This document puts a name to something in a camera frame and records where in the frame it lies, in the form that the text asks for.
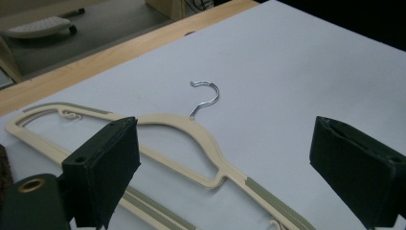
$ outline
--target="gray floor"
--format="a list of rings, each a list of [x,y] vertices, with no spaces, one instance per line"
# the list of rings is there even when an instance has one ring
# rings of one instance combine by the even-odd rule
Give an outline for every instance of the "gray floor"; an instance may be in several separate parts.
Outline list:
[[[2,34],[25,80],[172,23],[144,0],[108,0],[85,10],[63,15],[77,26],[74,35],[21,40]]]

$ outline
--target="hanger hook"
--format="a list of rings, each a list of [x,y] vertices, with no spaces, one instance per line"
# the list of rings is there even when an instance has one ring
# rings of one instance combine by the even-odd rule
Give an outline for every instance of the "hanger hook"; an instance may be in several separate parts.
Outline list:
[[[191,117],[192,119],[194,119],[194,115],[196,114],[197,110],[199,110],[202,107],[206,107],[206,106],[210,106],[212,104],[215,104],[218,101],[218,98],[220,97],[220,90],[218,89],[218,87],[211,83],[211,82],[207,82],[207,81],[199,81],[199,82],[193,82],[191,81],[191,86],[193,87],[197,87],[200,85],[207,85],[210,86],[212,89],[215,90],[215,98],[211,99],[210,101],[204,102],[204,103],[200,103],[192,112],[191,114],[189,114],[189,117]]]

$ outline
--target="small plastic hook on hanger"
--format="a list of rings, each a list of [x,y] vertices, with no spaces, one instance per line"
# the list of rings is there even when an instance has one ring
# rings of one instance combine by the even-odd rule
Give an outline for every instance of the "small plastic hook on hanger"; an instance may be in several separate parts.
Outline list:
[[[207,107],[207,106],[210,106],[210,105],[212,105],[212,104],[215,104],[217,101],[218,101],[218,98],[220,97],[220,90],[218,89],[218,87],[215,85],[215,84],[213,84],[213,83],[211,83],[211,82],[207,82],[207,81],[198,81],[198,82],[193,82],[193,81],[191,81],[191,86],[193,86],[193,87],[197,87],[197,86],[200,86],[200,85],[207,85],[207,86],[210,86],[212,89],[214,89],[215,90],[215,98],[213,98],[212,100],[210,100],[210,101],[207,101],[207,102],[204,102],[204,103],[200,103],[192,112],[191,112],[191,114],[189,114],[189,117],[191,117],[191,119],[194,119],[194,115],[196,114],[196,112],[200,109],[200,108],[202,108],[202,107]]]

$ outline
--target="white tabletop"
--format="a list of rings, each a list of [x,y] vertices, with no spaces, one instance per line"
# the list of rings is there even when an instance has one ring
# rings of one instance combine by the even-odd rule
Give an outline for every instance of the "white tabletop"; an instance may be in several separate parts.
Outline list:
[[[309,164],[315,118],[348,123],[404,154],[405,73],[406,53],[269,1],[35,104],[187,116],[214,96],[212,89],[189,82],[212,81],[220,100],[195,120],[212,133],[226,159],[317,229],[364,229]],[[0,125],[17,113],[2,117]],[[105,124],[55,115],[29,128],[75,150]],[[0,138],[16,180],[61,173],[4,130]],[[215,173],[196,145],[176,131],[143,127],[139,140],[203,174]],[[266,212],[231,181],[209,191],[143,157],[131,185],[200,229],[272,229]],[[394,229],[405,224],[399,217]],[[110,225],[149,228],[121,207]]]

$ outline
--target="beige plastic hanger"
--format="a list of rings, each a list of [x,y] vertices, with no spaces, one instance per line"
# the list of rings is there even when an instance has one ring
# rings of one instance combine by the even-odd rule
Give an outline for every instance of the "beige plastic hanger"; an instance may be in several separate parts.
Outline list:
[[[274,195],[266,191],[252,178],[236,169],[223,157],[212,134],[202,125],[197,123],[193,118],[195,113],[201,107],[213,104],[218,100],[219,91],[218,88],[210,82],[192,82],[192,86],[199,85],[208,85],[212,87],[216,91],[217,95],[213,100],[206,103],[201,103],[193,110],[189,117],[172,114],[151,114],[138,117],[138,125],[162,125],[174,127],[186,132],[199,145],[199,147],[203,149],[207,157],[218,168],[218,172],[214,179],[205,177],[200,173],[195,172],[173,160],[170,160],[163,154],[160,154],[145,146],[139,146],[140,152],[209,189],[221,185],[225,178],[231,179],[239,186],[241,190],[247,193],[274,218],[270,222],[278,229],[285,229],[285,227],[291,230],[315,229],[306,219],[304,219],[282,201],[277,199]],[[111,112],[71,103],[47,103],[24,110],[22,114],[17,115],[6,124],[6,131],[17,136],[40,152],[43,152],[59,164],[67,156],[67,154],[69,154],[69,152],[24,128],[24,125],[29,121],[37,118],[38,116],[42,116],[45,113],[53,111],[56,111],[61,116],[69,119],[75,119],[81,116],[90,116],[107,121],[115,121],[125,117]],[[124,203],[123,206],[130,209],[130,211],[132,209],[132,207],[130,207],[132,206],[131,204]]]

